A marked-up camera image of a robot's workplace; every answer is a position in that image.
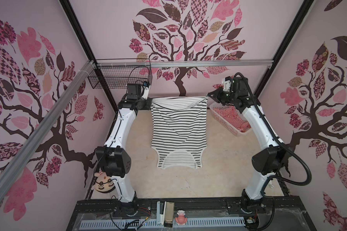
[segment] red and white striped cloth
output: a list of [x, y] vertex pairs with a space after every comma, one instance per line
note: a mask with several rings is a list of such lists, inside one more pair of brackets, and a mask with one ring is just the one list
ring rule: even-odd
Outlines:
[[213, 108], [213, 110], [239, 131], [246, 132], [248, 129], [250, 129], [250, 124], [248, 121], [244, 121], [238, 115], [234, 106], [229, 106], [223, 109]]

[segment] pink figurine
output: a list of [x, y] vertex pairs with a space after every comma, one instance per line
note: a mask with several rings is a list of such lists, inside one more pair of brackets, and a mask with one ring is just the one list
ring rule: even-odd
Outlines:
[[177, 215], [179, 215], [179, 216], [175, 217], [176, 223], [179, 225], [185, 225], [185, 223], [188, 221], [188, 219], [184, 216], [185, 211], [184, 210], [178, 210]]

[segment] wall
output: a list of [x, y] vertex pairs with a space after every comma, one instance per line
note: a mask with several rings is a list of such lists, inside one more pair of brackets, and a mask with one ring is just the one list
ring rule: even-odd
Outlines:
[[[290, 185], [292, 194], [317, 230], [347, 230], [347, 0], [316, 1], [260, 101], [312, 171], [309, 185]], [[293, 180], [306, 179], [293, 158], [289, 171]]]
[[[102, 0], [98, 4], [81, 0], [71, 3], [96, 58], [199, 61], [272, 59], [302, 0]], [[153, 69], [149, 95], [207, 95], [214, 90], [213, 86], [221, 84], [222, 78], [238, 71], [249, 78], [251, 88], [255, 89], [266, 68]], [[112, 91], [117, 101], [124, 93], [124, 90]]]
[[[0, 1], [0, 173], [87, 62], [57, 0]], [[114, 113], [85, 81], [0, 204], [0, 230], [64, 230]]]

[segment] pig figurine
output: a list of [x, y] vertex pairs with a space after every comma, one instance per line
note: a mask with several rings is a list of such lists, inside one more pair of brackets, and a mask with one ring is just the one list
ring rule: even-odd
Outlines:
[[99, 173], [95, 173], [94, 176], [97, 177], [97, 181], [91, 187], [92, 190], [95, 189], [101, 193], [109, 193], [116, 188], [112, 179], [107, 176], [105, 172], [99, 171]]
[[175, 217], [175, 221], [177, 224], [184, 225], [188, 221], [188, 219], [184, 216], [185, 215], [184, 210], [178, 210], [177, 215], [179, 215], [178, 217]]

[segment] wallpaper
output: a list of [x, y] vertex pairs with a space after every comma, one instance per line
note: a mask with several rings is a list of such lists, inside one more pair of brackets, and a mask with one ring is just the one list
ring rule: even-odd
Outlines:
[[[97, 58], [167, 62], [272, 59], [302, 1], [101, 1], [103, 9], [89, 1], [71, 3]], [[149, 94], [207, 95], [221, 84], [222, 78], [238, 71], [249, 78], [255, 89], [266, 69], [267, 66], [153, 68]], [[123, 90], [112, 90], [112, 94], [119, 101]]]
[[[347, 230], [347, 0], [315, 4], [261, 103], [312, 171], [308, 186], [290, 185], [292, 194], [317, 230]], [[290, 158], [283, 175], [303, 181], [306, 174]]]
[[[87, 61], [57, 1], [7, 3], [22, 11], [0, 2], [0, 173]], [[43, 16], [23, 19], [33, 11]], [[104, 92], [84, 81], [1, 201], [0, 230], [65, 229], [113, 115]]]

